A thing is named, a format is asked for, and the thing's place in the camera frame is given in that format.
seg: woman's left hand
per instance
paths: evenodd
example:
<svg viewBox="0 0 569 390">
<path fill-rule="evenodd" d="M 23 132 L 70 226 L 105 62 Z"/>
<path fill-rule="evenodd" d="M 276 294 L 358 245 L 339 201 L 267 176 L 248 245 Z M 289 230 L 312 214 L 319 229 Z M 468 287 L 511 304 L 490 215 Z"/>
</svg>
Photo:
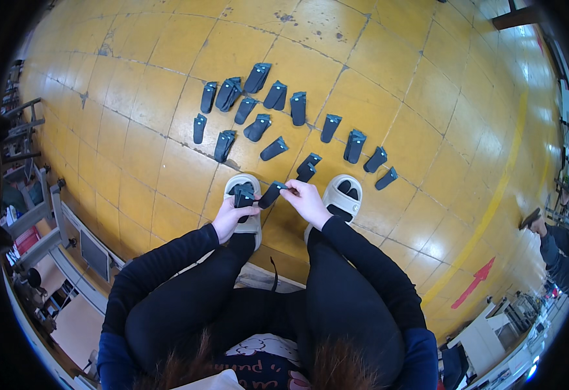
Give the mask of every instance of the woman's left hand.
<svg viewBox="0 0 569 390">
<path fill-rule="evenodd" d="M 261 199 L 261 196 L 255 195 L 255 200 L 259 199 Z M 217 238 L 219 239 L 220 244 L 228 241 L 233 235 L 234 228 L 237 227 L 239 218 L 245 215 L 256 215 L 260 212 L 261 208 L 257 205 L 235 208 L 234 197 L 224 199 L 224 202 L 221 204 L 220 211 L 212 222 L 212 225 L 217 232 Z"/>
</svg>

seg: cartoon print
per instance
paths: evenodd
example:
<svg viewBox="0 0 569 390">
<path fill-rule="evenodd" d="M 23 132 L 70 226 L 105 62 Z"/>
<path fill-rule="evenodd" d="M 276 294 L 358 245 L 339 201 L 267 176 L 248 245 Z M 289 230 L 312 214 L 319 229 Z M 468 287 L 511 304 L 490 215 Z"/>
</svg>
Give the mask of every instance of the cartoon print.
<svg viewBox="0 0 569 390">
<path fill-rule="evenodd" d="M 311 384 L 308 379 L 298 371 L 289 370 L 289 382 L 287 383 L 289 390 L 310 390 Z"/>
<path fill-rule="evenodd" d="M 301 365 L 299 356 L 297 355 L 297 343 L 271 333 L 255 334 L 227 350 L 226 355 L 251 356 L 257 353 L 257 351 L 263 351 L 286 358 L 298 367 Z"/>
</svg>

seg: red arrow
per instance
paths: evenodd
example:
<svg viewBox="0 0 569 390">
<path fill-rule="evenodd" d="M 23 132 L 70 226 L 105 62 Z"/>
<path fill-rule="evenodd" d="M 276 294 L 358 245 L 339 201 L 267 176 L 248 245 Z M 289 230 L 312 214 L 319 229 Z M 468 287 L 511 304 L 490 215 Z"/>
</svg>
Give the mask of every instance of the red arrow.
<svg viewBox="0 0 569 390">
<path fill-rule="evenodd" d="M 479 271 L 477 271 L 475 273 L 475 275 L 473 275 L 475 277 L 475 280 L 473 280 L 473 283 L 471 283 L 466 291 L 464 291 L 462 293 L 462 295 L 460 295 L 460 298 L 458 298 L 457 301 L 453 302 L 453 305 L 451 305 L 452 309 L 457 309 L 460 307 L 460 305 L 462 303 L 464 303 L 464 301 L 468 298 L 469 295 L 471 295 L 471 293 L 473 291 L 475 291 L 475 289 L 477 288 L 477 285 L 479 285 L 480 283 L 482 283 L 484 280 L 486 280 L 486 278 L 488 277 L 488 274 L 490 273 L 490 269 L 492 268 L 492 263 L 495 262 L 495 258 L 493 257 L 492 259 L 490 259 L 490 261 L 482 267 L 482 269 L 480 269 Z"/>
</svg>

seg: black sock on foot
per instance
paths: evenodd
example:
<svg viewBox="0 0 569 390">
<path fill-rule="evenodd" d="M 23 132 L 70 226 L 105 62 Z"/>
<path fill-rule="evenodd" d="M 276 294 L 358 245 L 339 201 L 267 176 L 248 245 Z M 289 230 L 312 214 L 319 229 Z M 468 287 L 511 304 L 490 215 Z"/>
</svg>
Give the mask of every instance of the black sock on foot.
<svg viewBox="0 0 569 390">
<path fill-rule="evenodd" d="M 358 191 L 355 188 L 352 188 L 352 183 L 350 183 L 349 180 L 345 180 L 339 184 L 337 190 L 343 192 L 351 199 L 358 200 Z M 336 207 L 335 205 L 328 205 L 327 211 L 329 211 L 331 214 L 340 216 L 345 222 L 350 222 L 352 219 L 354 219 L 350 213 L 346 212 L 342 208 Z"/>
</svg>

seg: brown hair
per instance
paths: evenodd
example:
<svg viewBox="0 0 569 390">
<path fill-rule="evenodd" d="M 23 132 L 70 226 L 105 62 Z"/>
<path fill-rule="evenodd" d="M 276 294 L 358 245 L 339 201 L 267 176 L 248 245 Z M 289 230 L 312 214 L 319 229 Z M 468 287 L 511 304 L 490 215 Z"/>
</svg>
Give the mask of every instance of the brown hair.
<svg viewBox="0 0 569 390">
<path fill-rule="evenodd" d="M 196 357 L 191 360 L 170 354 L 155 378 L 139 378 L 133 390 L 169 390 L 219 373 L 211 361 L 209 332 L 202 332 Z M 328 340 L 317 348 L 312 372 L 313 390 L 377 390 L 377 373 L 362 362 L 351 343 Z"/>
</svg>

